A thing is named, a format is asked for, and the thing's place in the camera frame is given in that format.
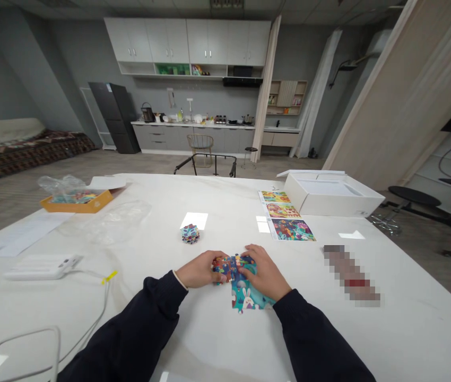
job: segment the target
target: hand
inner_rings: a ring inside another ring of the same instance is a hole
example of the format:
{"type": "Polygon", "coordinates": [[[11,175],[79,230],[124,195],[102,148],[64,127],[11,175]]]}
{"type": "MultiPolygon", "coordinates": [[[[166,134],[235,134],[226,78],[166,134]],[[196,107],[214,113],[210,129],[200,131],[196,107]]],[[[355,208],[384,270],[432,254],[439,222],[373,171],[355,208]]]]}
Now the hand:
{"type": "Polygon", "coordinates": [[[257,274],[254,275],[245,268],[239,268],[239,272],[252,283],[255,289],[275,301],[279,301],[291,292],[292,288],[263,247],[250,244],[245,248],[247,250],[241,255],[248,255],[254,259],[257,263],[257,274]]]}
{"type": "Polygon", "coordinates": [[[226,257],[222,251],[206,251],[176,271],[176,275],[187,288],[200,288],[212,282],[225,282],[227,277],[211,270],[217,257],[226,257]]]}

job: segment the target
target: cardboard box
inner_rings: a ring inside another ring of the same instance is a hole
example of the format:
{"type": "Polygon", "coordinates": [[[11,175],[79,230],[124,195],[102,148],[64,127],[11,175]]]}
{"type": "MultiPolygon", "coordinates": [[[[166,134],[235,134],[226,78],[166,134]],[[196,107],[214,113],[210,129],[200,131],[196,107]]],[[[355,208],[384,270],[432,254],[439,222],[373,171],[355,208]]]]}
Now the cardboard box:
{"type": "Polygon", "coordinates": [[[50,203],[52,196],[43,199],[40,204],[48,212],[97,213],[112,200],[112,195],[109,190],[96,191],[95,193],[101,194],[85,204],[50,203]]]}
{"type": "Polygon", "coordinates": [[[340,173],[289,173],[284,191],[301,215],[368,217],[385,200],[340,173]]]}

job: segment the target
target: sofa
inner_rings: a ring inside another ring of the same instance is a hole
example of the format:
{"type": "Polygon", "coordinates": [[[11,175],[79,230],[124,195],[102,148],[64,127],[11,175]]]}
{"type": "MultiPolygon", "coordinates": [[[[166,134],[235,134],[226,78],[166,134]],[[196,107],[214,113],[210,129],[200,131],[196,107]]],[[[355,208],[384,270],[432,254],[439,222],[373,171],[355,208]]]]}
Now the sofa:
{"type": "Polygon", "coordinates": [[[36,118],[0,120],[0,177],[95,148],[84,133],[47,130],[36,118]]]}

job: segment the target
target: bar stool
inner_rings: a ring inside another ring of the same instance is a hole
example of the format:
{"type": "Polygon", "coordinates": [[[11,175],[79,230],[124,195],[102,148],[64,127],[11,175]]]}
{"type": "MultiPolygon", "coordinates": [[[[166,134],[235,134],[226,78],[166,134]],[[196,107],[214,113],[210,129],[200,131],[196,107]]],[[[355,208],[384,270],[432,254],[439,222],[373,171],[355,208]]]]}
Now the bar stool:
{"type": "Polygon", "coordinates": [[[392,194],[402,199],[402,202],[387,215],[371,215],[369,221],[375,226],[387,230],[390,235],[400,235],[402,229],[394,220],[396,214],[398,214],[404,207],[411,205],[411,203],[417,203],[429,207],[437,207],[441,204],[435,197],[426,193],[414,190],[408,187],[390,186],[388,188],[392,194]]]}
{"type": "Polygon", "coordinates": [[[249,162],[249,165],[247,166],[247,153],[253,153],[256,152],[257,149],[255,147],[246,147],[245,148],[245,158],[243,159],[243,164],[241,165],[241,168],[243,168],[244,170],[247,169],[256,169],[256,165],[253,164],[252,162],[249,162]]]}

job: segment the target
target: curtain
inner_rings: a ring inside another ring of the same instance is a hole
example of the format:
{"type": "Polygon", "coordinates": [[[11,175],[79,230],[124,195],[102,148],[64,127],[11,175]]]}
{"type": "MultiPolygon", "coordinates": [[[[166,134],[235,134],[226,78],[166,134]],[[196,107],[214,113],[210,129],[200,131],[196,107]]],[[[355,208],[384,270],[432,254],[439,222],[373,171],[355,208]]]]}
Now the curtain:
{"type": "Polygon", "coordinates": [[[266,63],[264,64],[263,83],[259,88],[256,119],[254,120],[256,130],[254,133],[254,142],[252,146],[257,148],[258,151],[251,154],[250,160],[252,162],[257,162],[261,156],[261,142],[263,141],[266,111],[268,109],[268,98],[270,97],[270,87],[272,86],[273,64],[275,62],[275,51],[277,49],[281,19],[282,16],[279,15],[273,22],[272,30],[270,31],[270,41],[268,42],[268,52],[266,54],[266,63]]]}
{"type": "Polygon", "coordinates": [[[309,94],[305,100],[300,119],[298,120],[297,128],[300,130],[298,135],[298,143],[291,149],[289,156],[292,158],[296,154],[299,158],[306,158],[309,156],[310,139],[316,123],[319,106],[323,99],[323,93],[328,85],[328,77],[332,69],[333,56],[339,44],[342,31],[335,30],[328,40],[326,40],[325,50],[321,56],[321,61],[317,68],[316,76],[312,82],[309,94]]]}
{"type": "Polygon", "coordinates": [[[323,169],[404,184],[450,118],[451,1],[409,0],[323,169]]]}

